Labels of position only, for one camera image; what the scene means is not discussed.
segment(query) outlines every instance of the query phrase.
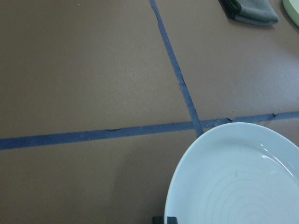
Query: blue painter's tape strip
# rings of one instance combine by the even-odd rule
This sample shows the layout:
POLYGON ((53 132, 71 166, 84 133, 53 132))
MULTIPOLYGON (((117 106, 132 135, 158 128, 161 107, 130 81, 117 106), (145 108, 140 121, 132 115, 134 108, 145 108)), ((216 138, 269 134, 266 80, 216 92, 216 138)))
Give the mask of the blue painter's tape strip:
POLYGON ((173 52, 170 40, 169 40, 168 35, 166 33, 166 30, 165 30, 161 15, 159 13, 157 4, 156 4, 155 0, 149 0, 149 1, 150 1, 150 5, 151 5, 152 9, 154 10, 154 12, 156 14, 156 17, 157 17, 157 20, 158 20, 158 27, 159 27, 164 45, 166 47, 169 59, 171 61, 173 70, 174 70, 174 72, 177 76, 177 79, 178 79, 181 91, 183 93, 185 102, 187 104, 187 107, 188 107, 188 110, 189 110, 189 113, 190 113, 190 116, 191 116, 191 119, 192 119, 192 123, 194 125, 194 129, 195 129, 197 135, 200 136, 203 133, 203 129, 202 129, 202 126, 200 124, 200 121, 199 121, 196 109, 194 107, 194 104, 192 102, 190 93, 189 93, 188 88, 186 86, 186 83, 184 81, 183 74, 182 74, 182 71, 179 67, 177 58, 176 58, 176 56, 173 52))
POLYGON ((278 114, 270 113, 270 114, 255 115, 255 116, 245 116, 245 117, 237 117, 233 120, 228 118, 203 120, 201 121, 201 125, 204 128, 210 128, 210 127, 215 127, 215 126, 232 123, 232 122, 258 123, 260 121, 282 120, 282 119, 292 119, 292 118, 299 118, 299 112, 285 112, 285 113, 278 113, 278 114))
POLYGON ((9 139, 0 139, 0 150, 63 144, 63 143, 89 141, 89 140, 121 138, 121 137, 128 137, 128 136, 175 132, 175 131, 192 130, 192 129, 194 129, 192 122, 182 122, 182 123, 171 123, 171 124, 163 124, 163 125, 127 127, 127 128, 121 128, 115 130, 97 130, 97 131, 87 131, 87 132, 47 134, 47 135, 38 135, 38 136, 9 138, 9 139))

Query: folded towel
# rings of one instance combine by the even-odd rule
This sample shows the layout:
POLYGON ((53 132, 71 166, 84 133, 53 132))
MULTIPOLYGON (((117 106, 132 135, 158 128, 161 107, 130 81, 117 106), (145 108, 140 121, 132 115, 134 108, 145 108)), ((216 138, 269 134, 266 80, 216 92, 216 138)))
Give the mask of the folded towel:
POLYGON ((259 26, 279 21, 268 0, 221 0, 229 18, 259 26))

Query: gray cloth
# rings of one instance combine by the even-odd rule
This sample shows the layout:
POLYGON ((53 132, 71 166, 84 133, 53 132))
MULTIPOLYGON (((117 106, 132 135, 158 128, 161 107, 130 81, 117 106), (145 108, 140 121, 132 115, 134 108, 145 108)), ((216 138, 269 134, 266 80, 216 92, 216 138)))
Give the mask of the gray cloth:
POLYGON ((279 21, 267 0, 221 0, 231 19, 259 26, 270 26, 279 21))

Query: folded cloth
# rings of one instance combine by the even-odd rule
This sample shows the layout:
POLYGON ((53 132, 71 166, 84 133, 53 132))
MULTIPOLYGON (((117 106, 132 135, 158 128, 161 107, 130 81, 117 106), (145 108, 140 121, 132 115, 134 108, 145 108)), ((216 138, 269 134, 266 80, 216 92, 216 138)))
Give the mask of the folded cloth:
POLYGON ((259 26, 270 26, 279 21, 268 0, 221 0, 233 20, 259 26))

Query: plate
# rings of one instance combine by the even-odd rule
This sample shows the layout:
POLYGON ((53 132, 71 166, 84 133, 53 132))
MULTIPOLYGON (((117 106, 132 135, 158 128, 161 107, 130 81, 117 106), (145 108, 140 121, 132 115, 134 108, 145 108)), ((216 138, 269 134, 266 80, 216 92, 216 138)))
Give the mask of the plate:
POLYGON ((299 148, 263 126, 231 123, 200 136, 180 160, 164 223, 295 224, 299 148))

